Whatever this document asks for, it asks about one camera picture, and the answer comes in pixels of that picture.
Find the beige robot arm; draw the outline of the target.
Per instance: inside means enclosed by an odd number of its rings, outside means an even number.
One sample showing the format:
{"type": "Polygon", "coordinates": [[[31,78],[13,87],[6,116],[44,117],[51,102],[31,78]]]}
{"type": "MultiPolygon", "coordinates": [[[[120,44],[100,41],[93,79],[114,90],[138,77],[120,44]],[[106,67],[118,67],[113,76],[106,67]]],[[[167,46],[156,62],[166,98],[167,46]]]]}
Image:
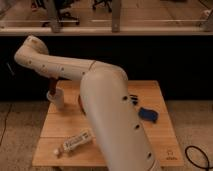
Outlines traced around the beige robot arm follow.
{"type": "Polygon", "coordinates": [[[121,67],[52,56],[46,44],[33,35],[25,39],[14,59],[44,77],[80,82],[81,103],[109,171],[162,171],[121,67]]]}

